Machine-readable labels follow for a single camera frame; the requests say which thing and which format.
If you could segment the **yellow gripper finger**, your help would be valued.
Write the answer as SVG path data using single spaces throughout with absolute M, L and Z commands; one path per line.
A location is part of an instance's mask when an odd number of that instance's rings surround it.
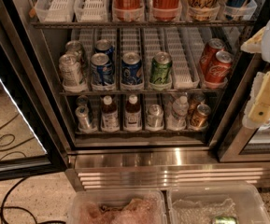
M 247 53 L 261 53 L 262 52 L 262 39 L 265 28 L 260 29 L 253 37 L 245 41 L 240 49 Z
M 256 123 L 266 123 L 270 119 L 270 71 L 263 76 L 263 82 L 255 97 L 248 118 Z

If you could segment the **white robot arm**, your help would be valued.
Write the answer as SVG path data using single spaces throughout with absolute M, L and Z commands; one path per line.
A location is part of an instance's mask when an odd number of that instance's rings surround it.
M 265 62 L 270 63 L 270 20 L 252 38 L 240 47 L 247 53 L 259 53 Z M 270 119 L 270 71 L 258 72 L 253 80 L 250 99 L 247 102 L 243 126 L 257 129 Z

